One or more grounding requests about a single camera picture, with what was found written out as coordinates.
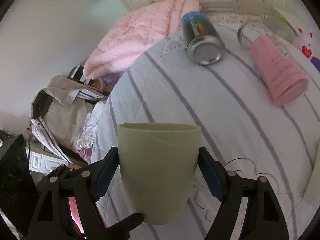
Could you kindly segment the pale green cup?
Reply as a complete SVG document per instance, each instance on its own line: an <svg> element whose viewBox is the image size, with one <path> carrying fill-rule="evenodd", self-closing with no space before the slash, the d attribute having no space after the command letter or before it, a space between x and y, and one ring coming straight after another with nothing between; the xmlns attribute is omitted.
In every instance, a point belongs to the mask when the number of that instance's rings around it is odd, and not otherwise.
<svg viewBox="0 0 320 240"><path fill-rule="evenodd" d="M193 187L201 128L127 123L118 125L117 138L121 182L132 208L148 224L175 220Z"/></svg>

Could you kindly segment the white drawer cabinet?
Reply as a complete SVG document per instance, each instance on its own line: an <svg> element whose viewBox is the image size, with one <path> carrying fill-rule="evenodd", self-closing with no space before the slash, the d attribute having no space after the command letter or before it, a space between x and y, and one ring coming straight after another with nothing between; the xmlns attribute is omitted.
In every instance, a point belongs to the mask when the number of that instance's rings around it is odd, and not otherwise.
<svg viewBox="0 0 320 240"><path fill-rule="evenodd" d="M50 152L41 143L27 140L25 149L30 171L49 174L52 168L57 168L62 164L68 165L67 161Z"/></svg>

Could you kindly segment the beige jacket pile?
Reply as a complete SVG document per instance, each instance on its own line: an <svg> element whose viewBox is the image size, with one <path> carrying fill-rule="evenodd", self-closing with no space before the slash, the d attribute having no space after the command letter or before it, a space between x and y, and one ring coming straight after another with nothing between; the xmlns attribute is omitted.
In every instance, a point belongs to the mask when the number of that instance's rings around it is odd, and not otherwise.
<svg viewBox="0 0 320 240"><path fill-rule="evenodd" d="M109 92L84 82L58 75L40 90L31 103L31 131L51 153L71 164L91 162L91 145L83 145L89 119Z"/></svg>

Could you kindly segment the striped white table cover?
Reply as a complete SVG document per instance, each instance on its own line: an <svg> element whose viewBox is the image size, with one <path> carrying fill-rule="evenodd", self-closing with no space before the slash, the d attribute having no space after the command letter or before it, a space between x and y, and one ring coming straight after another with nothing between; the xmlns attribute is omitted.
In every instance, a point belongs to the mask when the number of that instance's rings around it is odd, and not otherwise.
<svg viewBox="0 0 320 240"><path fill-rule="evenodd" d="M117 126L169 122L201 127L201 145L228 170L245 178L265 176L298 239L317 208L304 202L319 143L319 72L290 47L309 80L306 93L284 107L273 104L237 24L217 25L227 51L202 67L184 51L182 33L166 37L122 75L105 103L92 161L117 145Z"/></svg>

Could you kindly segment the left pink bunny plush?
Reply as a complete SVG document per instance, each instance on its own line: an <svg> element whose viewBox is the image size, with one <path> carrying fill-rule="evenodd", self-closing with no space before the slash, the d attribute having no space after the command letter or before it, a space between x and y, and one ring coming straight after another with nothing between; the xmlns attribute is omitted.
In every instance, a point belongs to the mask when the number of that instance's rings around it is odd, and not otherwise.
<svg viewBox="0 0 320 240"><path fill-rule="evenodd" d="M310 61L313 57L313 33L310 29L296 26L298 34L293 41L293 46L296 47L300 52L304 54Z"/></svg>

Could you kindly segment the blue black metal can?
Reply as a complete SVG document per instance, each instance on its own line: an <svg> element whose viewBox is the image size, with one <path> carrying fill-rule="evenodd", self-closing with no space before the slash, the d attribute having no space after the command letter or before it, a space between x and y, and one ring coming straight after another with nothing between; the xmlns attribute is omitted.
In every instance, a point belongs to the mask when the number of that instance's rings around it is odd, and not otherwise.
<svg viewBox="0 0 320 240"><path fill-rule="evenodd" d="M189 12L182 17L181 26L191 61L208 66L223 58L225 44L207 15L200 11Z"/></svg>

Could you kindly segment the folded pink quilt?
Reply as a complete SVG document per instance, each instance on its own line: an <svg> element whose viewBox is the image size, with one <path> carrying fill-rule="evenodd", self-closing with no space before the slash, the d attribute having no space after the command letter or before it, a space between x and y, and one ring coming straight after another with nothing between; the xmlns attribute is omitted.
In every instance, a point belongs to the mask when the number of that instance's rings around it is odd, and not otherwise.
<svg viewBox="0 0 320 240"><path fill-rule="evenodd" d="M123 15L84 65L84 76L99 79L127 70L146 50L180 31L182 17L200 11L198 0L164 0Z"/></svg>

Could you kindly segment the grey pillow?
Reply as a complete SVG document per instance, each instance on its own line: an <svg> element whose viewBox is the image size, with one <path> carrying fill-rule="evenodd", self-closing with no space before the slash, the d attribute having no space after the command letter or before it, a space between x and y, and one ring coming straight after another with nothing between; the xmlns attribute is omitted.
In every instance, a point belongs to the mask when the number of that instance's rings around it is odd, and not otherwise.
<svg viewBox="0 0 320 240"><path fill-rule="evenodd" d="M297 34L287 23L280 22L275 17L265 17L262 23L270 29L270 31L291 43L297 37Z"/></svg>

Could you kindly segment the white pillow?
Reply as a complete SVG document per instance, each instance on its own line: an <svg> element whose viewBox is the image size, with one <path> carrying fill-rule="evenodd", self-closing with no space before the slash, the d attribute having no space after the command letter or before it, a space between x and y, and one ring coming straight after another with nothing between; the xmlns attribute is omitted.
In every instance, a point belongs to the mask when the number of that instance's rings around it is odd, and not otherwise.
<svg viewBox="0 0 320 240"><path fill-rule="evenodd" d="M288 25L294 30L296 34L300 34L301 31L308 30L306 24L294 14L287 12L286 10L280 9L278 7L273 7L278 15L283 16L287 21Z"/></svg>

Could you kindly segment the pink heart bed sheet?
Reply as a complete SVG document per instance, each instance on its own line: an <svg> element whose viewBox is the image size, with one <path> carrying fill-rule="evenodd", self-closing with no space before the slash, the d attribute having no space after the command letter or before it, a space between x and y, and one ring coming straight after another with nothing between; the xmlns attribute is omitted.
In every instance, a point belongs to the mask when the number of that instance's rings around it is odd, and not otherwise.
<svg viewBox="0 0 320 240"><path fill-rule="evenodd" d="M234 14L234 13L220 13L208 15L210 21L213 24L223 24L223 23L245 23L250 20L262 21L267 15L251 15L251 14Z"/></svg>

